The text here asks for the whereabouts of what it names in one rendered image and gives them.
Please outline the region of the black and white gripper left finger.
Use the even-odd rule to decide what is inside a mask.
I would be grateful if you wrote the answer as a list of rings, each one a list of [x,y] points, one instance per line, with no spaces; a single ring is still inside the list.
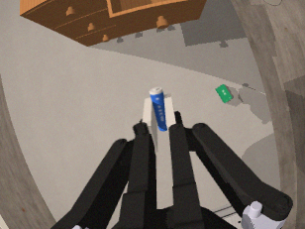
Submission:
[[[147,229],[147,208],[156,209],[157,121],[151,98],[145,99],[140,122],[133,126],[135,139],[113,143],[70,211],[51,229],[106,229],[127,184],[118,229]]]

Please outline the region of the blue aa battery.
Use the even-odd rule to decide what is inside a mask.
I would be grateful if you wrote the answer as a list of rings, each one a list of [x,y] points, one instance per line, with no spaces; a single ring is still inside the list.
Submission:
[[[152,106],[155,113],[157,125],[160,131],[167,131],[164,110],[164,95],[161,87],[150,90]]]

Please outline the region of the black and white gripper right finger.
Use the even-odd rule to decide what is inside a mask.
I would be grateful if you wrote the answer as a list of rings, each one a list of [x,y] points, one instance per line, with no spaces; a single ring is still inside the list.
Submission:
[[[189,152],[196,153],[214,178],[242,218],[243,229],[281,229],[293,206],[291,197],[261,181],[207,124],[185,128],[180,112],[174,112],[170,93],[164,94],[164,107],[172,166],[174,229],[205,229]]]

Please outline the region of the brown wooden chest of drawers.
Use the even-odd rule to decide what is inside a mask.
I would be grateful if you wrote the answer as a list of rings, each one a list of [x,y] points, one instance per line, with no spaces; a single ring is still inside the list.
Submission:
[[[97,12],[97,11],[100,11],[100,10],[103,10],[103,9],[106,9],[106,8],[108,8],[108,7],[104,7],[104,8],[98,9],[98,10],[96,10],[96,11],[93,11],[93,12],[90,12],[90,13],[87,13],[87,14],[84,14],[84,15],[82,15],[82,16],[79,16],[79,17],[77,17],[77,18],[71,19],[71,20],[69,20],[69,21],[67,21],[67,22],[64,22],[64,23],[62,23],[62,24],[60,24],[60,25],[57,25],[57,26],[55,26],[55,27],[50,27],[50,26],[48,26],[48,25],[46,25],[46,24],[44,24],[44,23],[42,23],[42,22],[40,22],[40,21],[38,21],[38,20],[36,20],[36,19],[34,19],[34,18],[31,18],[31,17],[27,16],[27,13],[31,12],[32,10],[34,10],[34,9],[36,9],[36,8],[38,8],[38,7],[40,7],[41,5],[43,5],[43,4],[45,4],[45,3],[49,2],[49,1],[50,1],[50,0],[20,0],[20,16],[22,16],[22,17],[24,17],[24,18],[26,18],[26,19],[29,19],[29,20],[31,20],[31,21],[33,21],[33,22],[35,22],[35,23],[38,23],[38,24],[40,24],[40,25],[42,25],[42,26],[44,26],[44,27],[46,27],[46,28],[49,28],[49,29],[51,29],[51,30],[53,30],[53,31],[55,31],[55,32],[57,32],[57,33],[59,33],[59,34],[62,34],[62,35],[66,36],[66,37],[68,37],[68,38],[70,38],[70,39],[72,39],[72,40],[74,40],[74,41],[76,41],[76,42],[78,42],[78,43],[81,43],[81,44],[85,45],[86,47],[90,47],[90,46],[88,46],[88,45],[86,45],[86,44],[80,42],[80,41],[77,40],[76,38],[73,38],[73,37],[71,37],[71,36],[69,36],[69,35],[67,35],[67,34],[65,34],[65,33],[63,33],[63,32],[61,32],[61,31],[57,30],[56,27],[61,26],[61,25],[65,24],[65,23],[68,23],[68,22],[70,22],[70,21],[73,21],[73,20],[75,20],[75,19],[78,19],[78,18],[80,18],[80,17],[86,16],[86,15],[88,15],[88,14],[91,14],[91,13],[94,13],[94,12]]]

